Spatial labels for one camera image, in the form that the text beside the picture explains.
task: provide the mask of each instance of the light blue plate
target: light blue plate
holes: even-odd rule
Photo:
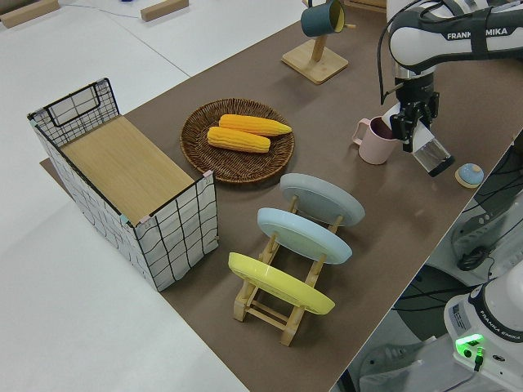
[[[297,196],[297,209],[320,222],[332,225],[343,216],[340,226],[353,226],[363,219],[365,210],[345,190],[307,174],[289,173],[281,177],[279,188],[289,202]]]
[[[315,261],[326,255],[325,264],[341,264],[352,256],[351,247],[336,234],[291,212],[260,208],[258,226],[269,237],[276,234],[280,245]]]

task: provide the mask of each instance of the corn cob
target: corn cob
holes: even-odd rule
[[[266,137],[224,127],[210,127],[207,141],[214,147],[246,153],[266,153],[270,147],[270,140]]]
[[[290,126],[275,120],[240,114],[223,114],[220,117],[220,127],[238,129],[260,136],[278,136],[292,131]]]

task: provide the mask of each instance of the small lid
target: small lid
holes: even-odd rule
[[[455,173],[456,180],[466,188],[477,188],[483,181],[485,174],[475,163],[465,163]]]

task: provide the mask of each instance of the wicker plate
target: wicker plate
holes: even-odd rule
[[[181,150],[187,160],[202,173],[212,170],[217,180],[245,184],[265,180],[280,172],[294,151],[293,132],[271,137],[266,154],[218,149],[207,142],[210,127],[218,125],[223,114],[243,114],[270,118],[289,125],[272,108],[253,100],[230,98],[216,100],[194,111],[183,126]]]

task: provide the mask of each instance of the yellow plate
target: yellow plate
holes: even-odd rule
[[[327,314],[334,307],[334,302],[315,288],[251,257],[232,252],[229,268],[261,290],[311,313]]]

